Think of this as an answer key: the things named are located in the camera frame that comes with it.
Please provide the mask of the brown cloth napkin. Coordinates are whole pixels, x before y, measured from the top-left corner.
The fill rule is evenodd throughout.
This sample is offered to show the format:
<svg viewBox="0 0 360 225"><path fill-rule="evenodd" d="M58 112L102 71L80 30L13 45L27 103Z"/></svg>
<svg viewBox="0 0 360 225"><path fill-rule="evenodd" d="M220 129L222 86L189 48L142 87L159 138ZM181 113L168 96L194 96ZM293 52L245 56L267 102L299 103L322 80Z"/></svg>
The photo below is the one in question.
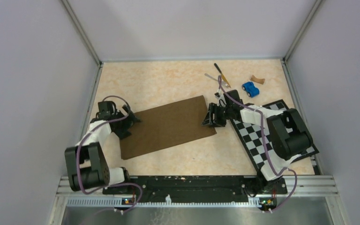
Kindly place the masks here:
<svg viewBox="0 0 360 225"><path fill-rule="evenodd" d="M207 112L204 96L135 112L141 121L129 129L129 137L120 140L121 158L127 160L215 135L215 128L202 126Z"/></svg>

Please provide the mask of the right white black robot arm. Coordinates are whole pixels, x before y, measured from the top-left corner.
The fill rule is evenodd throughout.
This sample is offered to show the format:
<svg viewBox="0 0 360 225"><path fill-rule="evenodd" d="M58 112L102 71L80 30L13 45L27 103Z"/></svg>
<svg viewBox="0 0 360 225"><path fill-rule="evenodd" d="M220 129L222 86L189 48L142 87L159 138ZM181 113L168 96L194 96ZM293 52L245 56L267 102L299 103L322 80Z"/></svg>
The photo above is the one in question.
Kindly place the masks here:
<svg viewBox="0 0 360 225"><path fill-rule="evenodd" d="M227 121L238 122L237 129L246 148L262 150L262 166L257 169L254 192L269 193L290 164L302 152L313 146L313 138L294 109L269 109L253 103L243 103L236 90L215 93L217 103L210 103L202 126L220 128Z"/></svg>

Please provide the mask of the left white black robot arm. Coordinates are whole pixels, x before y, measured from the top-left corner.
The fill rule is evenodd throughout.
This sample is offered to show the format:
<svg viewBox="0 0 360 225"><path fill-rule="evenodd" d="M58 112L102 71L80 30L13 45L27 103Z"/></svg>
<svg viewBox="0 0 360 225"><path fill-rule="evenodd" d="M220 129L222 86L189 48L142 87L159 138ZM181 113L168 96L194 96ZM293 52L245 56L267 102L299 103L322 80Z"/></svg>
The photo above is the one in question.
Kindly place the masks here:
<svg viewBox="0 0 360 225"><path fill-rule="evenodd" d="M141 120L128 104L118 109L113 101L98 103L98 112L86 134L72 147L65 150L69 184L73 191L99 188L113 184L121 194L130 191L132 182L125 167L110 169L102 147L111 134L120 140L131 136L129 129Z"/></svg>

